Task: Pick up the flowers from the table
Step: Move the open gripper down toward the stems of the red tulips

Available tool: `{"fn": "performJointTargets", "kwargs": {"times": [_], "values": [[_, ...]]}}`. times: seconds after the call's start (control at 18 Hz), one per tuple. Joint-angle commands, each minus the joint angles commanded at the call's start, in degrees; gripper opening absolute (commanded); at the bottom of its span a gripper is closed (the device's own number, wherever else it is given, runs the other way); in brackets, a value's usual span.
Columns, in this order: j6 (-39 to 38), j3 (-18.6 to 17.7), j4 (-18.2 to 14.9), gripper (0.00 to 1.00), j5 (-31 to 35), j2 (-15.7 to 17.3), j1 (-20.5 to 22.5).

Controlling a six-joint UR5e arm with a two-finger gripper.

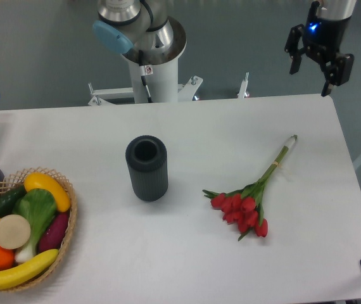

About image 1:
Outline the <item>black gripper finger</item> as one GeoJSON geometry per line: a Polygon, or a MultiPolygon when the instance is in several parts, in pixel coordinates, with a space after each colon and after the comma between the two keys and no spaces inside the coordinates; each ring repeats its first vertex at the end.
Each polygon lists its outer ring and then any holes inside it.
{"type": "Polygon", "coordinates": [[[334,86],[341,86],[349,81],[354,60],[353,54],[339,53],[332,61],[321,66],[325,77],[322,97],[330,95],[334,86]]]}
{"type": "Polygon", "coordinates": [[[291,67],[289,74],[293,75],[300,69],[302,56],[305,53],[305,48],[299,48],[300,39],[303,37],[305,26],[303,24],[296,25],[291,28],[284,47],[286,53],[291,58],[291,67]]]}

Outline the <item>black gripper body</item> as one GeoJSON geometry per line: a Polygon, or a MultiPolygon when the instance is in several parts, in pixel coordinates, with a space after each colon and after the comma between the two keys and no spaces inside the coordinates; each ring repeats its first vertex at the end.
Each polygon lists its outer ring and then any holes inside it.
{"type": "Polygon", "coordinates": [[[303,34],[307,56],[319,62],[334,60],[351,17],[351,1],[312,1],[303,34]]]}

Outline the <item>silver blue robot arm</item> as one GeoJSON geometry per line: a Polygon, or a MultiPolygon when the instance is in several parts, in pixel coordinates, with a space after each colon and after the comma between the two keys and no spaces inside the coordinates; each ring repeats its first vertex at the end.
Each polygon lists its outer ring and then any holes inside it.
{"type": "MultiPolygon", "coordinates": [[[[355,1],[312,1],[305,24],[291,28],[284,50],[291,58],[290,74],[307,56],[324,74],[321,91],[327,96],[348,82],[354,56],[340,51],[355,1]]],[[[92,25],[97,39],[121,54],[132,70],[138,103],[166,102],[175,92],[177,60],[186,48],[182,25],[167,13],[165,1],[98,1],[98,20],[92,25]]]]}

